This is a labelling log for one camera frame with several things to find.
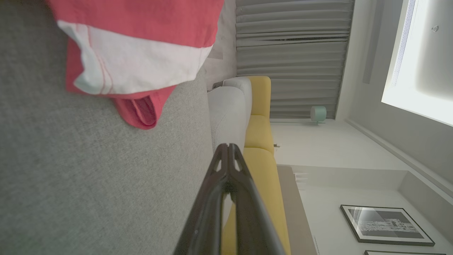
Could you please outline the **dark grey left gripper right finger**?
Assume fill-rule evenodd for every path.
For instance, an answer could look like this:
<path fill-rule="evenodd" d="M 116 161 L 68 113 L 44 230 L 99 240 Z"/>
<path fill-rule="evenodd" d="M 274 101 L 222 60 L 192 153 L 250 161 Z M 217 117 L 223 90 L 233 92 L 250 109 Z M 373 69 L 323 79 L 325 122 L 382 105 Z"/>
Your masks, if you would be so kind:
<path fill-rule="evenodd" d="M 231 144 L 228 153 L 228 179 L 236 206 L 237 255 L 286 255 L 249 172 L 244 151 Z"/>

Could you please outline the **white router with antennas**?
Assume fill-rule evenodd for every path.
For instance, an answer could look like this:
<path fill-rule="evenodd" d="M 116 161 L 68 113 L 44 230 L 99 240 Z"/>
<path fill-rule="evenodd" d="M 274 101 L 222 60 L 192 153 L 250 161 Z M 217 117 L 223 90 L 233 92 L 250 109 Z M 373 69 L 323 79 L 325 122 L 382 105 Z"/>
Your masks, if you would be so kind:
<path fill-rule="evenodd" d="M 309 173 L 294 173 L 296 185 L 299 191 L 306 190 L 309 186 Z"/>

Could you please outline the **black framed wall picture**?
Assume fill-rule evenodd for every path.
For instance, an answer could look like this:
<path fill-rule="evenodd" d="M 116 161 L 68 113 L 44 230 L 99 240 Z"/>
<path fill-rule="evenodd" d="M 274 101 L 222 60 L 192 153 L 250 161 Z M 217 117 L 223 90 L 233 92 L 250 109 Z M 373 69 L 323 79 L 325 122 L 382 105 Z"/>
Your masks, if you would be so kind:
<path fill-rule="evenodd" d="M 340 205 L 340 210 L 359 243 L 435 246 L 403 208 Z"/>
<path fill-rule="evenodd" d="M 364 255 L 446 255 L 446 254 L 366 250 L 364 252 Z"/>

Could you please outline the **red and white basketball jersey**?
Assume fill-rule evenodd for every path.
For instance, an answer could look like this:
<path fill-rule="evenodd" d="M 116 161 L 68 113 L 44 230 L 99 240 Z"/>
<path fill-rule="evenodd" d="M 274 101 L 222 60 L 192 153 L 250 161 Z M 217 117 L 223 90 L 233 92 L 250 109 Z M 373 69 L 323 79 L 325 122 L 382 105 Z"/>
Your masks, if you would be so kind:
<path fill-rule="evenodd" d="M 224 0 L 46 0 L 68 36 L 66 89 L 108 97 L 153 129 L 178 84 L 208 57 Z"/>

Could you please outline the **grey sofa seat cushion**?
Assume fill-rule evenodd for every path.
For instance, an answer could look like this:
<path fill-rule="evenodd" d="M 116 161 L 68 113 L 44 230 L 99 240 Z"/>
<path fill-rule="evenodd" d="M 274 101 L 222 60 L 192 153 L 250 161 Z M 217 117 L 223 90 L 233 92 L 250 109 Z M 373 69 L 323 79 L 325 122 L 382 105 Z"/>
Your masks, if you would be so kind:
<path fill-rule="evenodd" d="M 236 144 L 243 152 L 246 136 L 246 105 L 243 92 L 231 86 L 208 93 L 212 148 L 223 143 Z"/>
<path fill-rule="evenodd" d="M 252 87 L 251 81 L 247 77 L 234 77 L 231 79 L 224 80 L 222 86 L 232 86 L 240 89 L 244 94 L 245 106 L 246 106 L 246 118 L 247 120 L 251 115 L 252 108 Z"/>

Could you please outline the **mint green floor lamp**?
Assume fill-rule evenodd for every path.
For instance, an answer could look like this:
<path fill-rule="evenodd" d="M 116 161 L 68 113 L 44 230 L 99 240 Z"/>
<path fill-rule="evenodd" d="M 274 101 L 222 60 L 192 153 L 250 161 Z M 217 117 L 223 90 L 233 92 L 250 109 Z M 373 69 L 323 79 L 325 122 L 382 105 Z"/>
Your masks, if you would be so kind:
<path fill-rule="evenodd" d="M 270 118 L 271 123 L 277 124 L 302 124 L 302 125 L 319 125 L 324 124 L 327 119 L 327 108 L 324 106 L 312 106 L 308 111 L 308 114 L 303 114 L 298 116 L 290 114 L 276 116 L 275 118 Z"/>

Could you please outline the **grey pleated curtain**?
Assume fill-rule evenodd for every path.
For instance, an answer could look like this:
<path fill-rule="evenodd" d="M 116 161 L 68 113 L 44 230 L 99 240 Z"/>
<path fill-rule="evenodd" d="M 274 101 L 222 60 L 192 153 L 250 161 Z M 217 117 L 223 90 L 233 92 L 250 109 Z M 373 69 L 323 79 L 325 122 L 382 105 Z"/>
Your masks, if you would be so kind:
<path fill-rule="evenodd" d="M 237 75 L 271 79 L 271 118 L 309 118 L 324 106 L 335 118 L 348 48 L 346 36 L 237 40 Z"/>
<path fill-rule="evenodd" d="M 236 0 L 238 39 L 349 34 L 355 0 Z"/>

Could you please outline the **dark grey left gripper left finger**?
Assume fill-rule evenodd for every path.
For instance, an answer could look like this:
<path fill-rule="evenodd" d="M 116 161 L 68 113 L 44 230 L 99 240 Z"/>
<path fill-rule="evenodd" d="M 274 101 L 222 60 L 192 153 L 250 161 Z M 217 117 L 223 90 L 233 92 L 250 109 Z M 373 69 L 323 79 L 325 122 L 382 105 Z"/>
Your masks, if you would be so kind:
<path fill-rule="evenodd" d="M 220 255 L 228 145 L 214 152 L 173 255 Z"/>

